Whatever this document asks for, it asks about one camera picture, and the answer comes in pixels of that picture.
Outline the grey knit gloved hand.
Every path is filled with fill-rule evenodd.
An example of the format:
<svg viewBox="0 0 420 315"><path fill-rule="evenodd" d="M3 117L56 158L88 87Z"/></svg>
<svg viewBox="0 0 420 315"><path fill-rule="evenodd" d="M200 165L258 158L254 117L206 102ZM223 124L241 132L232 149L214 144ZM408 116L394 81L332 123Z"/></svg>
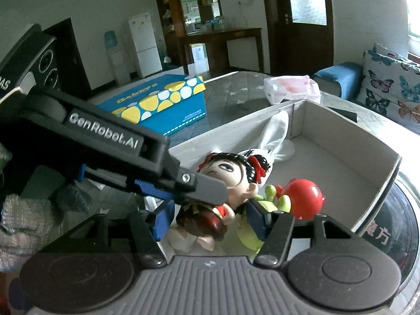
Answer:
<svg viewBox="0 0 420 315"><path fill-rule="evenodd" d="M43 166L29 171L1 146L1 271L17 269L50 243L66 213L88 213L92 186Z"/></svg>

